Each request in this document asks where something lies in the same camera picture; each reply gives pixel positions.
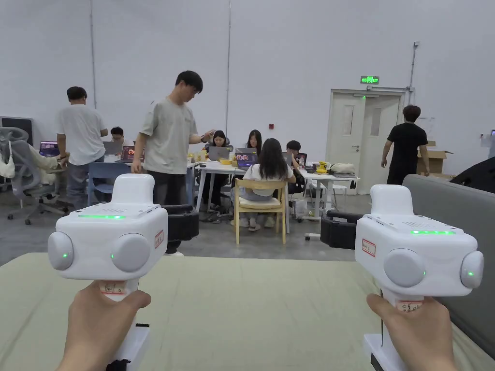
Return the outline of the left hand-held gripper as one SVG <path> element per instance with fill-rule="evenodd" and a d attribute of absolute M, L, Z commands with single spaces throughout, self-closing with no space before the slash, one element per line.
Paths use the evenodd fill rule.
<path fill-rule="evenodd" d="M 48 238 L 48 258 L 61 277 L 100 282 L 101 292 L 122 301 L 140 290 L 139 282 L 165 257 L 170 243 L 199 233 L 199 216 L 189 204 L 153 201 L 154 179 L 123 174 L 111 202 L 95 204 L 59 219 Z M 105 371 L 138 371 L 157 333 L 156 323 L 136 314 Z"/>

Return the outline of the person's left hand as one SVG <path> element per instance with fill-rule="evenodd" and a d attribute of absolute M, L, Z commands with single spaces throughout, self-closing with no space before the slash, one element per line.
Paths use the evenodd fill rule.
<path fill-rule="evenodd" d="M 103 371 L 127 336 L 138 310 L 151 296 L 133 291 L 122 301 L 106 297 L 100 282 L 80 290 L 68 310 L 68 327 L 58 371 Z"/>

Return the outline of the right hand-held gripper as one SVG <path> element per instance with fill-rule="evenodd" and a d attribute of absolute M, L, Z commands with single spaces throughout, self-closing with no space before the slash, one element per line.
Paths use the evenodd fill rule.
<path fill-rule="evenodd" d="M 470 296 L 480 284 L 482 253 L 460 228 L 416 216 L 408 188 L 375 185 L 370 195 L 371 212 L 359 216 L 350 242 L 357 261 L 330 262 L 320 275 L 320 328 L 331 332 L 322 338 L 334 371 L 408 371 L 367 296 L 402 312 L 419 309 L 425 297 Z M 451 325 L 457 371 L 480 370 L 483 351 Z"/>

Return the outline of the person's right hand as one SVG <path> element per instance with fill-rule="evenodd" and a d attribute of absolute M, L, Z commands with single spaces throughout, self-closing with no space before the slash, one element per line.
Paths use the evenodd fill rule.
<path fill-rule="evenodd" d="M 419 309 L 402 312 L 376 294 L 369 294 L 366 301 L 383 321 L 409 371 L 457 370 L 451 318 L 444 305 L 425 297 Z"/>

